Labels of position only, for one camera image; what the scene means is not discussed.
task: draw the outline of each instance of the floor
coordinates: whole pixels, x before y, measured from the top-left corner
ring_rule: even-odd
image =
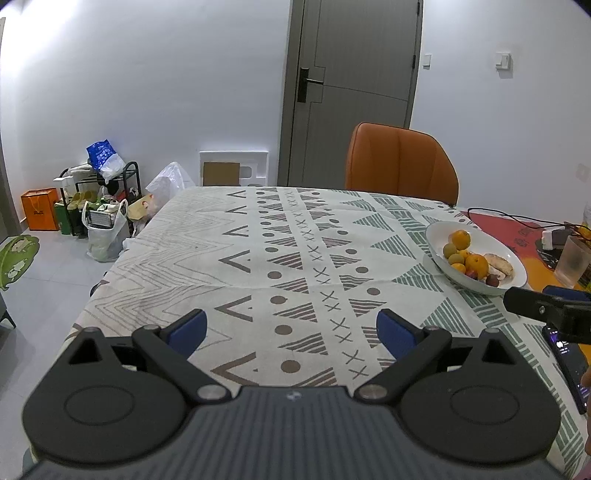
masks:
[[[0,479],[20,476],[28,442],[21,426],[25,400],[56,357],[72,323],[112,264],[86,255],[87,240],[60,232],[30,232],[40,240],[35,260],[2,296],[16,330],[0,325]]]

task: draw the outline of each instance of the hand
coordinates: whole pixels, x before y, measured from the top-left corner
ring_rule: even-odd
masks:
[[[583,374],[581,385],[587,388],[591,387],[591,366]],[[587,442],[585,443],[585,453],[591,455],[591,402],[587,402]]]

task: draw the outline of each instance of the wall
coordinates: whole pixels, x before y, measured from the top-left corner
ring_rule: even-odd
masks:
[[[274,180],[289,11],[288,0],[26,2],[0,55],[17,207],[105,138],[140,163],[144,185],[174,160],[196,178],[200,150],[268,150]]]
[[[433,135],[459,205],[580,222],[591,202],[591,18],[571,0],[424,0],[411,128]],[[514,58],[495,70],[496,51]]]

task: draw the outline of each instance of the glass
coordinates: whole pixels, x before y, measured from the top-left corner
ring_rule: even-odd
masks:
[[[566,239],[554,275],[562,285],[573,288],[591,263],[591,249],[579,238]]]

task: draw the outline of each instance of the patterned tablecloth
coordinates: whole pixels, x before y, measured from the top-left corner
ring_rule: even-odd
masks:
[[[354,390],[395,361],[376,335],[381,308],[458,336],[498,327],[560,405],[556,447],[572,476],[586,458],[586,421],[541,324],[507,313],[498,297],[455,287],[436,268],[425,230],[440,220],[478,228],[428,200],[195,187],[167,203],[115,263],[72,335],[90,325],[128,335],[204,309],[207,338],[190,361],[236,393],[257,384]]]

